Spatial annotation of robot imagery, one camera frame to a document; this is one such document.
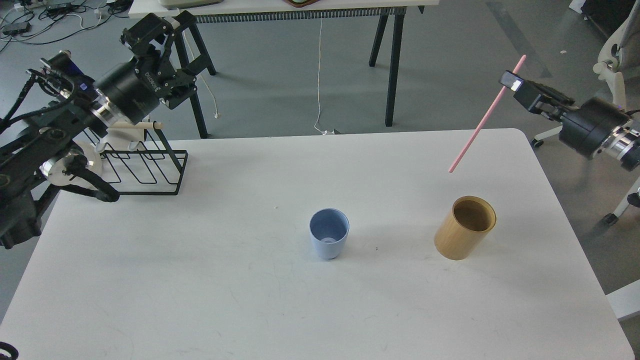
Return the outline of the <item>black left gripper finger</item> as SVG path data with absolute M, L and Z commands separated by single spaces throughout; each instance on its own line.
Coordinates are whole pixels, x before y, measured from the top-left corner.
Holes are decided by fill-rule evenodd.
M 128 63 L 152 66 L 171 65 L 170 56 L 175 40 L 173 23 L 149 13 L 131 28 L 125 28 L 119 37 L 120 43 L 132 53 Z
M 167 34 L 172 38 L 180 62 L 180 68 L 169 78 L 169 93 L 163 96 L 163 104 L 169 109 L 175 109 L 187 98 L 197 93 L 195 82 L 198 73 L 195 71 L 186 53 L 186 41 L 183 32 L 192 30 L 197 24 L 196 17 L 189 11 L 183 11 L 177 16 L 165 16 Z

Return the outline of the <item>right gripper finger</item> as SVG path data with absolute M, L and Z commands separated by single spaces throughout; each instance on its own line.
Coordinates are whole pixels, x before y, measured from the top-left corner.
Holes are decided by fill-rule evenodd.
M 505 71 L 500 84 L 513 92 L 513 98 L 531 114 L 546 118 L 560 118 L 576 109 L 573 98 L 550 86 L 526 80 L 512 71 Z

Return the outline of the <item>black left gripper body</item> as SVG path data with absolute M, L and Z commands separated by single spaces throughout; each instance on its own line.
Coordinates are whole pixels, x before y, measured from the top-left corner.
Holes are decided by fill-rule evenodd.
M 94 85 L 96 91 L 133 124 L 159 105 L 173 110 L 197 93 L 198 59 L 174 68 L 170 55 L 170 50 L 150 47 L 108 71 Z

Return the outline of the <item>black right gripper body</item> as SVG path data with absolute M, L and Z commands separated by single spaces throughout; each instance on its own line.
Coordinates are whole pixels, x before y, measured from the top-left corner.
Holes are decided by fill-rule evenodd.
M 617 105 L 594 97 L 560 118 L 558 139 L 586 158 L 606 153 L 616 159 L 632 157 L 632 116 Z

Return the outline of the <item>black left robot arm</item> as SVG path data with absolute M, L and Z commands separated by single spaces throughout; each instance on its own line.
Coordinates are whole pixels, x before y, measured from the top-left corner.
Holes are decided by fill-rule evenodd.
M 149 13 L 121 43 L 132 59 L 99 81 L 85 75 L 67 51 L 42 59 L 43 70 L 29 69 L 14 105 L 1 119 L 4 132 L 24 121 L 27 127 L 1 147 L 1 245 L 11 249 L 41 235 L 41 219 L 59 191 L 103 202 L 119 192 L 89 170 L 88 157 L 74 141 L 89 129 L 100 137 L 124 121 L 136 125 L 160 104 L 175 109 L 197 94 L 199 73 L 211 63 L 207 54 L 174 68 L 172 47 L 185 30 L 197 29 L 196 18 L 183 11 L 162 18 Z

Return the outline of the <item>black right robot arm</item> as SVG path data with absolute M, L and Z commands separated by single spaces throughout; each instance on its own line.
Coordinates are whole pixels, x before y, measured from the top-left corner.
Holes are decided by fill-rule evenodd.
M 608 154 L 627 171 L 638 167 L 639 132 L 631 129 L 630 114 L 614 104 L 595 96 L 576 105 L 573 98 L 557 89 L 512 71 L 505 71 L 499 82 L 513 92 L 526 111 L 560 123 L 558 139 L 581 156 Z

